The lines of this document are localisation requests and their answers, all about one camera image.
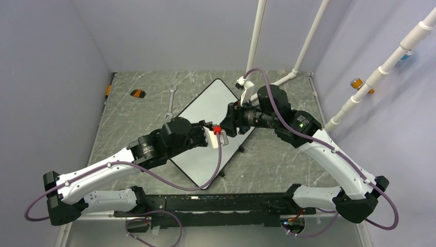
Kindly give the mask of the wire whiteboard stand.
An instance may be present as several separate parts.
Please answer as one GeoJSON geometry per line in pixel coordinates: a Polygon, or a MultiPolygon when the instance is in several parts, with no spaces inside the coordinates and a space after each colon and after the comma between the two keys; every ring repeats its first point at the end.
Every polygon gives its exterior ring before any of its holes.
{"type": "Polygon", "coordinates": [[[236,152],[231,156],[230,160],[224,165],[223,168],[220,169],[220,171],[218,172],[218,176],[223,178],[225,176],[225,169],[231,165],[231,164],[235,164],[236,161],[238,160],[239,156],[241,154],[243,154],[245,152],[245,148],[243,145],[239,145],[236,152]]]}

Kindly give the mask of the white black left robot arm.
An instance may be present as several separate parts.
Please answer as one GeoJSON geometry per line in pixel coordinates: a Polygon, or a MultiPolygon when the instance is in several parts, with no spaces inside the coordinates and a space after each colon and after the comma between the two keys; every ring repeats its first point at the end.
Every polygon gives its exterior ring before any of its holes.
{"type": "Polygon", "coordinates": [[[183,152],[197,147],[222,151],[221,128],[203,120],[191,123],[177,117],[160,129],[143,135],[112,156],[81,170],[46,173],[48,218],[53,226],[73,222],[82,215],[121,211],[141,216],[150,207],[145,191],[138,186],[119,191],[99,191],[105,183],[164,165],[183,152]]]}

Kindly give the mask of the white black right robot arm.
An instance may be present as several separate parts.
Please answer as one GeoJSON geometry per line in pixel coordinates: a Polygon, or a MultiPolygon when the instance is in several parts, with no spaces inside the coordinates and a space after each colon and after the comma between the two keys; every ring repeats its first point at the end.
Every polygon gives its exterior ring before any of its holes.
{"type": "Polygon", "coordinates": [[[340,149],[321,123],[310,113],[293,109],[286,91],[278,86],[270,87],[272,99],[284,121],[296,133],[286,129],[280,122],[265,86],[257,92],[259,105],[253,105],[247,97],[253,86],[236,87],[243,94],[238,101],[228,104],[226,116],[220,123],[228,136],[243,135],[252,127],[273,129],[279,139],[309,155],[339,184],[331,188],[293,184],[283,196],[283,206],[288,213],[295,214],[308,207],[322,208],[334,210],[353,223],[361,223],[373,213],[380,191],[385,191],[389,185],[384,176],[375,177],[359,166],[353,168],[339,156],[340,149]]]}

